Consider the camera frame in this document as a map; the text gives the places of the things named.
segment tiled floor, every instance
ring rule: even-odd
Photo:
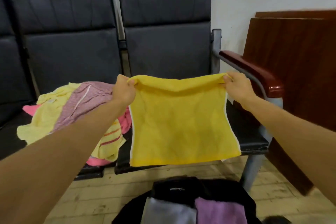
[[[177,175],[238,180],[245,162],[246,157],[241,156],[225,162],[165,166],[121,175],[115,175],[113,168],[105,169],[103,178],[73,182],[45,223],[111,223],[124,204],[150,190],[155,180]],[[267,160],[250,195],[257,203],[260,219],[284,215],[294,224],[336,223],[336,207],[321,192],[314,190],[310,196],[302,197]]]

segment person's left hand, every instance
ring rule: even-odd
[[[112,92],[112,100],[117,101],[124,108],[129,106],[135,99],[134,80],[127,82],[128,79],[128,77],[119,74]]]

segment seat backrest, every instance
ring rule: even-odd
[[[23,49],[6,8],[5,0],[0,0],[0,126],[35,100],[27,63],[20,56]]]
[[[41,94],[122,73],[112,0],[13,0]]]
[[[120,0],[131,74],[210,73],[211,0]]]

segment pile of clothes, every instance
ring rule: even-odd
[[[261,224],[256,204],[240,183],[174,177],[128,202],[112,221],[141,224]]]
[[[17,128],[19,139],[32,144],[74,123],[82,115],[110,101],[113,86],[104,82],[69,83],[53,92],[40,95],[36,105],[23,107],[33,118],[30,124]],[[132,119],[127,108],[106,131],[86,163],[90,166],[104,166],[114,162],[119,148],[125,142],[122,135],[131,125]]]

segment chair leg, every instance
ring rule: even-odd
[[[247,192],[249,192],[252,187],[254,179],[263,164],[264,157],[264,155],[249,155],[247,158],[243,174],[240,178],[240,183]]]

